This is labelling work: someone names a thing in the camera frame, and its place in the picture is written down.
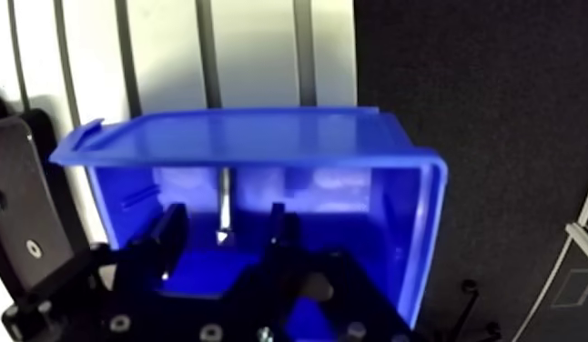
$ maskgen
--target metal pin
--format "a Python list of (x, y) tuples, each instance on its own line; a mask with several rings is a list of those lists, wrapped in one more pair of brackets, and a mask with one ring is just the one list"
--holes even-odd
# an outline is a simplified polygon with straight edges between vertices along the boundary
[(228, 167), (219, 171), (219, 230), (216, 232), (218, 245), (229, 245), (233, 243), (234, 232), (231, 225), (231, 173)]

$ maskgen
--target black felt surface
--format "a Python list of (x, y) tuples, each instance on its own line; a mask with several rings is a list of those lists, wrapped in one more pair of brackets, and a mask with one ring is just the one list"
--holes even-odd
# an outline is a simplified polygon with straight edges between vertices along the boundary
[(471, 277), (469, 327), (498, 320), (509, 339), (588, 189), (588, 0), (357, 1), (356, 16), (360, 103), (450, 168), (420, 324), (452, 325)]
[[(576, 284), (582, 280), (576, 278), (582, 275), (588, 276), (588, 258), (577, 245), (572, 245), (521, 341), (588, 342), (588, 279), (584, 284)], [(579, 286), (587, 291), (576, 296), (566, 293), (569, 289), (578, 290)], [(565, 306), (563, 301), (568, 297), (574, 302)]]

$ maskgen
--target blue plastic bin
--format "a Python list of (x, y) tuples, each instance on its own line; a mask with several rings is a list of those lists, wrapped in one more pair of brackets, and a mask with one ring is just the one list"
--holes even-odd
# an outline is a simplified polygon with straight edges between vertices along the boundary
[[(376, 108), (223, 109), (81, 126), (51, 160), (86, 166), (113, 248), (172, 203), (191, 230), (176, 272), (159, 290), (219, 295), (267, 244), (271, 206), (299, 214), (307, 248), (342, 247), (415, 325), (430, 272), (447, 166), (415, 147)], [(235, 177), (236, 245), (217, 246), (218, 171)], [(312, 303), (289, 323), (297, 338), (328, 338)]]

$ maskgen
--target screw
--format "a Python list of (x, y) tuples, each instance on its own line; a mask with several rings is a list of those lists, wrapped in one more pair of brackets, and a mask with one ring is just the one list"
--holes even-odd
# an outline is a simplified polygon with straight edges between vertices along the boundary
[(109, 330), (114, 333), (126, 333), (130, 329), (130, 317), (127, 315), (117, 315), (111, 318)]
[(223, 336), (222, 327), (214, 323), (207, 324), (200, 329), (200, 340), (202, 342), (220, 342)]
[(366, 327), (361, 322), (351, 322), (347, 326), (347, 335), (362, 340), (366, 336)]
[(35, 259), (40, 259), (44, 255), (41, 247), (33, 240), (26, 240), (26, 249)]
[(269, 327), (262, 327), (258, 330), (259, 342), (273, 342), (273, 332)]

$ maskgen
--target mounting hole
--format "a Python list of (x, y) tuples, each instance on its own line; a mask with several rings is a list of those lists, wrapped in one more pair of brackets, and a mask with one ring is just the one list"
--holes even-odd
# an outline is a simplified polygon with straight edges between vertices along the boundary
[(130, 329), (130, 317), (127, 315), (117, 315), (111, 318), (109, 330), (114, 333), (126, 333)]
[(44, 255), (41, 247), (39, 247), (39, 245), (33, 240), (26, 240), (26, 250), (28, 250), (28, 253), (35, 259), (40, 259)]
[(207, 324), (200, 329), (200, 340), (202, 342), (220, 342), (224, 332), (217, 324)]

